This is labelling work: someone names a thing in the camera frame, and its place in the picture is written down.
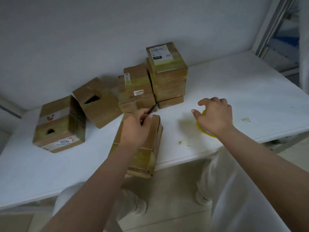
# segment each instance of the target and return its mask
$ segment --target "brown cardboard box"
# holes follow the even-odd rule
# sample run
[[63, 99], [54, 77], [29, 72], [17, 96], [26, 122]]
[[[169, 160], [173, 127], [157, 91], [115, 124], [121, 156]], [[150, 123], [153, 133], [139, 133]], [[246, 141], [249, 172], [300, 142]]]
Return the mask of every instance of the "brown cardboard box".
[[151, 92], [143, 93], [137, 96], [130, 97], [126, 90], [124, 75], [118, 77], [118, 101], [119, 107], [123, 113], [133, 113], [140, 108], [151, 108], [156, 104], [154, 94]]
[[[120, 142], [123, 121], [130, 115], [132, 114], [125, 113], [123, 115], [122, 121], [120, 123], [119, 129], [117, 131], [114, 143], [109, 154], [112, 154], [112, 152], [117, 148]], [[127, 174], [142, 178], [152, 177], [157, 162], [157, 155], [159, 151], [162, 131], [163, 127], [160, 122], [160, 116], [153, 115], [147, 140], [134, 155], [133, 160], [129, 165], [129, 169], [127, 170]]]
[[169, 82], [165, 82], [164, 77], [156, 76], [150, 65], [149, 58], [146, 58], [149, 75], [152, 82], [152, 89], [156, 101], [167, 100], [179, 96], [183, 96], [186, 91], [186, 79], [179, 78]]
[[172, 42], [147, 47], [146, 50], [158, 83], [186, 79], [188, 67]]
[[127, 97], [134, 97], [143, 93], [152, 93], [147, 67], [144, 63], [123, 70], [124, 79], [119, 91]]
[[158, 105], [159, 105], [159, 108], [162, 109], [162, 108], [166, 108], [166, 107], [173, 106], [173, 105], [180, 104], [180, 103], [183, 103], [183, 96], [160, 101], [158, 102]]
[[99, 129], [122, 114], [117, 98], [97, 77], [74, 90], [73, 94], [87, 118]]
[[83, 110], [73, 96], [43, 105], [33, 144], [57, 153], [85, 142]]

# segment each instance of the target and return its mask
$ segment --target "person's left hand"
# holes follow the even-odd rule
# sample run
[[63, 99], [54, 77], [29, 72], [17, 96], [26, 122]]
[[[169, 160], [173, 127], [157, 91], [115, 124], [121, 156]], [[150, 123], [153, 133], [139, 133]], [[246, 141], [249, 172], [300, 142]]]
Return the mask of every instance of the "person's left hand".
[[147, 108], [139, 109], [123, 121], [119, 145], [138, 149], [145, 143], [152, 121], [152, 114], [145, 118], [148, 111]]

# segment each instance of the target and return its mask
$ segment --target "person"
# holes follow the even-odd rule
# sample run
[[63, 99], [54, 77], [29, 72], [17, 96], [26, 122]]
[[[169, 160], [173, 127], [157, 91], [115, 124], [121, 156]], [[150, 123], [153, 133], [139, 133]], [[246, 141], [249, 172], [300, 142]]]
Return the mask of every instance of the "person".
[[[199, 202], [213, 202], [210, 231], [308, 231], [309, 173], [237, 130], [226, 99], [204, 98], [198, 105], [206, 112], [193, 109], [195, 119], [225, 146], [204, 167], [198, 183]], [[147, 112], [140, 109], [124, 121], [117, 149], [84, 184], [69, 192], [67, 202], [56, 205], [58, 212], [43, 232], [121, 231], [117, 220], [145, 212], [145, 203], [121, 190], [121, 184], [148, 136], [152, 114], [140, 123]], [[130, 206], [119, 213], [122, 203]]]

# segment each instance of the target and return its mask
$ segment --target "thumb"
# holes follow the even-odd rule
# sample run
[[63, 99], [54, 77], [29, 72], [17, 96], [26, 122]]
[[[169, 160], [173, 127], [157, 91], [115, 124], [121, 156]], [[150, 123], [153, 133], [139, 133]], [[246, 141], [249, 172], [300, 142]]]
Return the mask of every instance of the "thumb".
[[195, 109], [192, 109], [191, 112], [193, 113], [194, 118], [195, 118], [196, 120], [198, 119], [199, 116], [202, 115], [198, 110], [195, 110]]
[[149, 131], [149, 129], [150, 129], [152, 117], [153, 117], [153, 114], [149, 114], [149, 115], [145, 118], [144, 123], [143, 123], [143, 127], [144, 127], [145, 129], [147, 129], [148, 131]]

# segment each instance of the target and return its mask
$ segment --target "tile grout line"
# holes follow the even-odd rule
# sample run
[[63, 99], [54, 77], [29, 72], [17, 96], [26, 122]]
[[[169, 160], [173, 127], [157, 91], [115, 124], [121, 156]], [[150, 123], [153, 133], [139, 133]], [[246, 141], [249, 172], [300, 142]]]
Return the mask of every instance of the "tile grout line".
[[130, 230], [134, 230], [134, 229], [138, 229], [138, 228], [141, 228], [141, 227], [152, 226], [152, 225], [155, 225], [155, 224], [158, 224], [158, 223], [161, 223], [161, 222], [167, 222], [167, 221], [170, 221], [170, 220], [179, 219], [179, 218], [187, 217], [187, 216], [190, 216], [190, 215], [195, 215], [195, 214], [207, 212], [207, 211], [209, 211], [209, 210], [211, 210], [211, 208], [210, 208], [210, 209], [207, 209], [207, 210], [203, 210], [203, 211], [199, 211], [199, 212], [195, 212], [195, 213], [183, 215], [183, 216], [180, 216], [180, 217], [177, 217], [177, 218], [174, 217], [174, 218], [165, 219], [165, 220], [162, 220], [162, 221], [159, 221], [159, 222], [150, 223], [150, 224], [148, 224], [148, 225], [138, 226], [138, 227], [131, 228], [131, 229], [128, 229], [128, 230], [124, 230], [123, 232], [125, 232], [125, 231], [130, 231]]

